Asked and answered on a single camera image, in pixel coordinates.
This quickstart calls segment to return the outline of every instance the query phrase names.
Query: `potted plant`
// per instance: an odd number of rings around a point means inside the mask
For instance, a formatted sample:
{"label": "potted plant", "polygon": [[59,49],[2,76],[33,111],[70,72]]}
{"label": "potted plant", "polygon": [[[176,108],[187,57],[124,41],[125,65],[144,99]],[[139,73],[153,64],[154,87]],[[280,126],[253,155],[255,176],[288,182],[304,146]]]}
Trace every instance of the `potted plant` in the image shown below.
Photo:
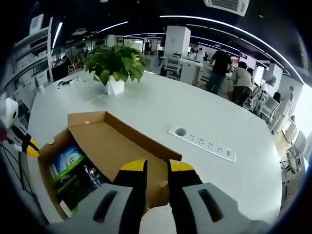
{"label": "potted plant", "polygon": [[97,48],[88,55],[85,65],[86,71],[94,71],[93,80],[102,82],[108,95],[122,92],[128,78],[140,81],[145,69],[142,54],[128,46]]}

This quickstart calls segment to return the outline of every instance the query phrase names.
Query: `white flower pot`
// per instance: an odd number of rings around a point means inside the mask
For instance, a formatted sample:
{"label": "white flower pot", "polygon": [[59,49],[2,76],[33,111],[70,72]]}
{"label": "white flower pot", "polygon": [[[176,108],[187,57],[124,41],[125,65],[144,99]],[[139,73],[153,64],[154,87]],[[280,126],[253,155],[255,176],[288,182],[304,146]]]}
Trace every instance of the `white flower pot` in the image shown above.
{"label": "white flower pot", "polygon": [[113,76],[109,76],[109,80],[104,86],[104,93],[107,95],[116,95],[125,89],[125,82],[122,80],[116,81]]}

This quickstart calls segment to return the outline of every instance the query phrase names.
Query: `black shirt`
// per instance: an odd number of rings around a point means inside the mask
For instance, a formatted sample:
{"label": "black shirt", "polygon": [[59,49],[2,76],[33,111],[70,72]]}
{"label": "black shirt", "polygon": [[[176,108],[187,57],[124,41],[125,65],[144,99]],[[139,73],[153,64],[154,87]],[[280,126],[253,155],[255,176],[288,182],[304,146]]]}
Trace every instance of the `black shirt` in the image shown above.
{"label": "black shirt", "polygon": [[225,76],[228,71],[228,65],[232,64],[231,56],[226,52],[219,50],[215,52],[211,59],[215,60],[213,73]]}

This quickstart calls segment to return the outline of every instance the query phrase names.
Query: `shelf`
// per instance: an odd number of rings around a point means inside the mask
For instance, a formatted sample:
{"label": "shelf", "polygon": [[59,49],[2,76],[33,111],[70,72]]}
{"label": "shelf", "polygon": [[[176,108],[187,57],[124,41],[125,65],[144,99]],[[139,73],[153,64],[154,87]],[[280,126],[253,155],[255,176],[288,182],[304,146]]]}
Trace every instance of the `shelf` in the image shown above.
{"label": "shelf", "polygon": [[16,43],[14,46],[13,46],[13,49],[14,50],[19,50],[20,48],[36,41],[36,40],[39,40],[43,37],[46,37],[48,36],[48,31],[49,31],[49,27],[46,27],[46,28],[42,28],[40,31],[38,31],[37,33],[34,33],[34,34],[31,34],[27,37],[25,37],[24,39],[20,40],[18,43]]}
{"label": "shelf", "polygon": [[48,55],[42,55],[40,56],[38,59],[31,61],[29,64],[27,64],[26,66],[24,66],[23,68],[17,70],[16,73],[13,74],[12,78],[10,79],[10,82],[18,79],[19,77],[21,77],[23,74],[25,74],[26,72],[28,72],[30,69],[34,68],[35,66],[37,66],[38,64],[47,61],[48,60]]}
{"label": "shelf", "polygon": [[30,53],[32,53],[32,52],[34,52],[34,51],[36,51],[36,50],[38,50],[38,49],[40,49],[42,47],[45,47],[45,46],[47,46],[47,42],[46,41],[44,41],[42,43],[39,43],[38,45],[33,46],[32,48],[30,48],[29,50],[25,51],[24,53],[20,53],[20,54],[18,54],[18,56],[14,56],[14,60],[15,61],[19,61],[20,59],[22,59],[26,55],[28,55],[28,54],[30,54]]}

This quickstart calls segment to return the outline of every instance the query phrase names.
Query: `man in black shirt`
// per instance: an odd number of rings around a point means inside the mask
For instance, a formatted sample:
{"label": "man in black shirt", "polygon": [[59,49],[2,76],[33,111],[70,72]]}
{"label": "man in black shirt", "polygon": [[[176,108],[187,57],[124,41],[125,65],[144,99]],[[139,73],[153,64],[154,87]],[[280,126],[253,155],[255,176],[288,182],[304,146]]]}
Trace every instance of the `man in black shirt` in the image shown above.
{"label": "man in black shirt", "polygon": [[221,46],[221,49],[212,56],[210,63],[212,64],[214,60],[214,68],[211,72],[211,77],[207,85],[207,91],[217,94],[225,78],[225,74],[229,70],[228,65],[232,64],[232,60],[231,56],[226,53],[224,46]]}

